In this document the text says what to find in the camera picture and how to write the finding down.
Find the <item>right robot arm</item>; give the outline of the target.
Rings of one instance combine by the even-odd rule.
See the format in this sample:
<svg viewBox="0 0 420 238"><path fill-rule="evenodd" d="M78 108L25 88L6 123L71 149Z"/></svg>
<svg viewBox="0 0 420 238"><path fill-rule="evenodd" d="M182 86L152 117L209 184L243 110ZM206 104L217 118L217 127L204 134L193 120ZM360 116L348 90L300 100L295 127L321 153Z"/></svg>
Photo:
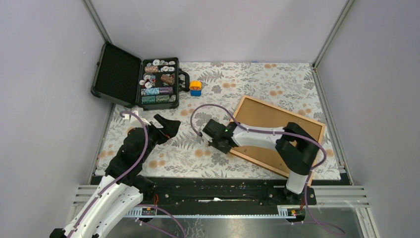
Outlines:
<svg viewBox="0 0 420 238"><path fill-rule="evenodd" d="M211 119L198 132L209 146L227 153L234 147L253 146L275 151L290 173L284 198L297 204L304 197L304 187L321 146L304 129L294 122L285 127L256 127L237 121L222 125Z"/></svg>

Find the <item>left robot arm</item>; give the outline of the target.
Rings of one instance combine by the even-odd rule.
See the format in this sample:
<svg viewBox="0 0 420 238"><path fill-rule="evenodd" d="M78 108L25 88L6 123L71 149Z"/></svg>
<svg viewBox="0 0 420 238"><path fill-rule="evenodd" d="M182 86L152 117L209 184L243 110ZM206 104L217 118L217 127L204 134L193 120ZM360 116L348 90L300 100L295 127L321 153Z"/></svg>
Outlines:
<svg viewBox="0 0 420 238"><path fill-rule="evenodd" d="M129 131L116 156L108 166L95 194L91 196L86 208L76 216L75 220L65 228L56 228L50 234L52 238L87 237L93 225L89 217L99 218L117 193L134 183L135 177L140 173L142 164L158 144L163 144L176 136L181 122L169 120L154 115L161 128L141 119L136 113L122 111L121 117L135 118L141 124L140 128Z"/></svg>

